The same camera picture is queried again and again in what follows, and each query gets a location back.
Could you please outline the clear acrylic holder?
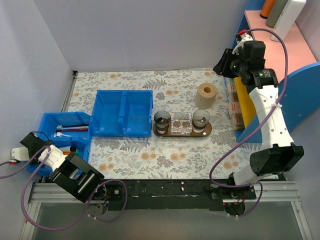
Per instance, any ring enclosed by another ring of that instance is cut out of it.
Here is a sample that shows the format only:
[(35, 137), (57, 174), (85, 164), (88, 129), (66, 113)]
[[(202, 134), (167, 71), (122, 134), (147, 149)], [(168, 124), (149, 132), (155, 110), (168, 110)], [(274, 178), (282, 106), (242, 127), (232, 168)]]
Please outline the clear acrylic holder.
[(192, 130), (192, 114), (190, 112), (172, 112), (170, 123), (172, 135), (189, 136)]

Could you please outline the clear glass cup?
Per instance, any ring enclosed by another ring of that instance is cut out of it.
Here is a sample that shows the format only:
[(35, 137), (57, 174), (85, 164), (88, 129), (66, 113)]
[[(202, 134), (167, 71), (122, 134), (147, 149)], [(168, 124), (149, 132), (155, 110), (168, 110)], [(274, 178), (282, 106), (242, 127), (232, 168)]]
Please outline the clear glass cup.
[(210, 114), (204, 109), (197, 109), (192, 115), (192, 130), (201, 133), (210, 121)]

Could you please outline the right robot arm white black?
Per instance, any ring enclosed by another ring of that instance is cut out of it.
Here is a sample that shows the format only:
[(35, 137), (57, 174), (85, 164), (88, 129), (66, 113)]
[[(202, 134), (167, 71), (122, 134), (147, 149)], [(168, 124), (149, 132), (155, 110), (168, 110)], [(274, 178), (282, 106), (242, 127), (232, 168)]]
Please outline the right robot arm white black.
[(223, 77), (241, 78), (255, 107), (262, 136), (262, 149), (252, 153), (249, 164), (230, 174), (224, 185), (232, 199), (264, 177), (290, 171), (304, 156), (304, 148), (294, 143), (287, 129), (276, 73), (265, 68), (265, 49), (262, 41), (245, 41), (238, 51), (226, 48), (213, 68)]

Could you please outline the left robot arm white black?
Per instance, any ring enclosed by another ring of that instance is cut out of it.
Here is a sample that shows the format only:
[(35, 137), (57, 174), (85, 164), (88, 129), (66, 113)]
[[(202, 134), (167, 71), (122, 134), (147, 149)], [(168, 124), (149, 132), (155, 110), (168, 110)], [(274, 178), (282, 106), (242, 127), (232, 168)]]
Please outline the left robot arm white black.
[(65, 155), (57, 141), (43, 140), (33, 132), (20, 143), (32, 159), (27, 166), (29, 172), (47, 177), (83, 203), (90, 196), (95, 200), (106, 196), (106, 187), (101, 184), (104, 175), (75, 152)]

